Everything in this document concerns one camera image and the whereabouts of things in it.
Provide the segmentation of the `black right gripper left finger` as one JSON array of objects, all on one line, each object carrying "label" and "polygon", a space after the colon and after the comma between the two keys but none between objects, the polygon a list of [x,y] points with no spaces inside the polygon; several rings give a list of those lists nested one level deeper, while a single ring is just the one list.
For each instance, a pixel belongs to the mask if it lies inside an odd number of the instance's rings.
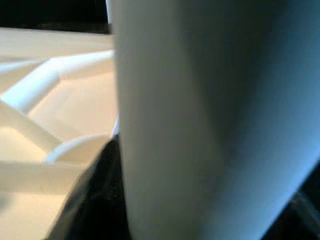
[{"label": "black right gripper left finger", "polygon": [[79,176],[48,240],[130,240],[120,137],[105,144]]}]

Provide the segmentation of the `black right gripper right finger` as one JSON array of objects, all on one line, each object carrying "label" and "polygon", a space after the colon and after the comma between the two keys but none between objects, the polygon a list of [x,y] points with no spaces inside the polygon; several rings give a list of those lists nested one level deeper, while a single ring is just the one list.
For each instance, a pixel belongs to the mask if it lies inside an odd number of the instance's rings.
[{"label": "black right gripper right finger", "polygon": [[292,194],[261,237],[263,240],[318,240],[320,238],[320,162]]}]

